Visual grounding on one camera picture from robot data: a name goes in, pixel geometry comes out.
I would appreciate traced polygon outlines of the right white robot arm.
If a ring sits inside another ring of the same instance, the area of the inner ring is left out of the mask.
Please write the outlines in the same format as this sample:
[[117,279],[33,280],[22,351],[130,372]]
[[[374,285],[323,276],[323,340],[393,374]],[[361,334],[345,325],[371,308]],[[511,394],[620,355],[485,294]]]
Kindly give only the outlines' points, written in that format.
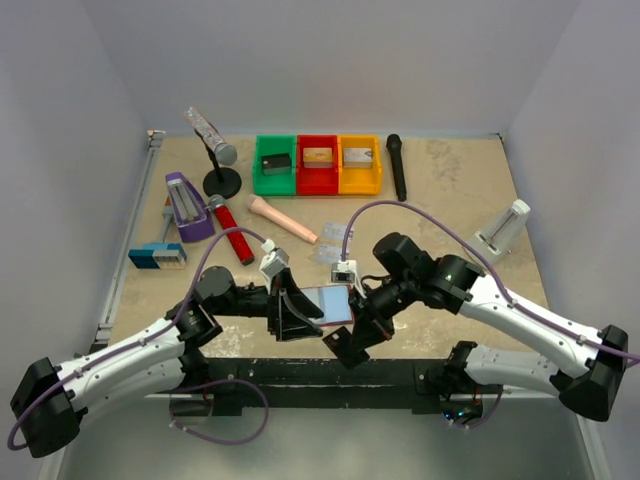
[[605,422],[626,371],[628,335],[609,325],[601,330],[556,315],[501,287],[496,277],[456,255],[434,259],[408,236],[393,232],[373,249],[387,274],[378,287],[366,287],[354,260],[331,267],[335,283],[351,287],[350,331],[325,337],[347,368],[368,360],[368,348],[392,339],[393,318],[415,303],[461,315],[495,328],[529,347],[499,350],[461,341],[430,384],[442,397],[453,389],[513,386],[559,399],[572,412]]

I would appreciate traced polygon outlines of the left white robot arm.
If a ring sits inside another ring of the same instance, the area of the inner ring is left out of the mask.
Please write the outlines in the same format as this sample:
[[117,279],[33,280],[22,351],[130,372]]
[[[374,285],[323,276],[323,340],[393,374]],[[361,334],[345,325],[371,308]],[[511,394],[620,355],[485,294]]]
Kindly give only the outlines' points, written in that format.
[[79,434],[82,422],[131,395],[185,389],[206,373],[202,346],[222,332],[217,316],[259,317],[279,341],[319,337],[324,313],[290,268],[264,285],[239,286],[220,266],[206,269],[187,296],[137,334],[93,354],[29,365],[11,398],[16,418],[7,446],[46,457]]

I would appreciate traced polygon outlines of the red leather card holder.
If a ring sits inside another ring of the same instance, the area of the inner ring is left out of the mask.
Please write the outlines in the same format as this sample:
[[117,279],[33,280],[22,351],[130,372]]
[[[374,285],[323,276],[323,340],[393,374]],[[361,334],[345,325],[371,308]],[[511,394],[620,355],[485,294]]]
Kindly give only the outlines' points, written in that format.
[[308,287],[302,293],[323,312],[321,317],[312,319],[315,325],[328,328],[353,323],[349,306],[350,288],[347,285]]

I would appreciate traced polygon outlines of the silver VIP card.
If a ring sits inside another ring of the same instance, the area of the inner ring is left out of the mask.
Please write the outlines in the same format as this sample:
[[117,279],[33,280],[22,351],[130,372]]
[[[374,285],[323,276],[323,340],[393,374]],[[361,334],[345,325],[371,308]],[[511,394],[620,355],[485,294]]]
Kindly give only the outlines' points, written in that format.
[[341,260],[342,249],[338,246],[320,244],[317,248],[315,259],[321,264],[333,264]]
[[344,224],[327,222],[322,229],[321,239],[329,242],[342,242],[347,239],[347,242],[350,242],[354,232],[354,227],[347,228]]

